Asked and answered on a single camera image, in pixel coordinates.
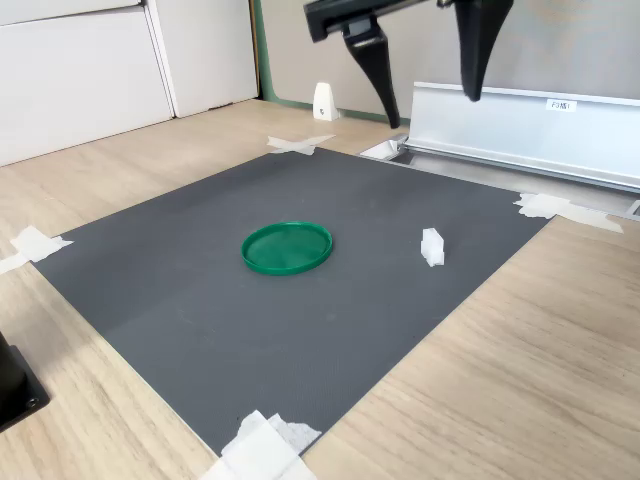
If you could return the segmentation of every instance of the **white tape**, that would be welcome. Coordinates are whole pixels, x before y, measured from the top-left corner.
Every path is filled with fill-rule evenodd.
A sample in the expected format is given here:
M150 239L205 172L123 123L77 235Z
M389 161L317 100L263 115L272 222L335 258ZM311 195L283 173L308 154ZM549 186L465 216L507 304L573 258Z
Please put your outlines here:
M420 253L430 267L444 265L444 240L435 228L427 228L422 231Z
M267 421L256 410L242 420L236 438L201 480L315 480L298 455L318 435L277 414Z
M304 155L313 155L316 149L316 145L335 137L335 135L325 135L324 137L311 137L300 142L289 142L288 140L282 140L280 138L268 137L269 141L267 145L276 147L271 153L286 153L286 152L298 152Z
M560 215L574 222L591 225L612 232L624 233L622 227L609 220L605 212L573 205L566 198L558 198L544 194L532 195L529 193L521 193L520 197L520 200L513 203L520 205L522 208L519 213L527 217L551 218L554 215Z
M39 262L62 247L73 243L63 240L62 237L49 238L32 225L22 230L16 238L10 241L18 253L0 260L0 275L21 267L29 261Z

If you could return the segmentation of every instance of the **green plastic lid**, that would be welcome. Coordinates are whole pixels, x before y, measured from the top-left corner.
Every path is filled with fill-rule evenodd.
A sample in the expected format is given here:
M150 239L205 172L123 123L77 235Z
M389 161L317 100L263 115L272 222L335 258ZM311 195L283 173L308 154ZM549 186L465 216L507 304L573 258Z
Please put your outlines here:
M326 228L308 222L274 223L253 232L242 243L249 268L267 275L294 275L324 262L333 240Z

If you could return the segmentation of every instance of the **small white object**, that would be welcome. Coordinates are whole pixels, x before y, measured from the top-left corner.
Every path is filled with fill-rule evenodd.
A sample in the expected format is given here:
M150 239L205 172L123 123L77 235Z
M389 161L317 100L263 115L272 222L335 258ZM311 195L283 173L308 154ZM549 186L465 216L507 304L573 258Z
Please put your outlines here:
M574 113L578 108L578 102L575 100L556 100L553 98L547 99L547 110L553 110L555 112Z
M10 240L18 253L0 260L0 275L21 267L28 261L39 262L52 253L73 242L63 240L62 237L49 238L36 227L29 225L16 238Z
M201 480L315 480L298 455L318 435L308 425L287 423L278 414L266 420L256 410Z
M427 259L430 267L444 265L444 240L435 228L427 228L422 231L420 253Z
M304 155L313 155L316 149L316 145L335 137L335 135L324 135L323 137L311 137L300 142L289 142L288 140L282 140L280 138L268 137L269 141L267 145L276 147L271 153L286 153L286 152L298 152Z
M332 122L340 118L340 113L333 103L331 85L319 82L313 95L313 118Z
M552 218L554 215L560 215L574 222L616 233L624 233L622 227L609 220L605 212L573 205L566 198L558 198L544 194L533 195L530 193L521 193L520 197L520 200L513 203L514 205L520 205L522 208L518 213L527 217Z

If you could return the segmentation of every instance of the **wooden surface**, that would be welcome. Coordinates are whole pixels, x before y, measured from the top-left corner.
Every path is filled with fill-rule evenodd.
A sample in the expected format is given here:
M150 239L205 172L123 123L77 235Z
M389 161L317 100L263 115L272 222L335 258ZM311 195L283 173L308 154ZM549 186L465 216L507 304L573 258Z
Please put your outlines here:
M270 150L389 129L249 101L0 168L0 256ZM640 477L640 224L554 219L305 455L330 479ZM52 403L0 434L0 478L197 479L215 455L31 265L0 276L0 330Z

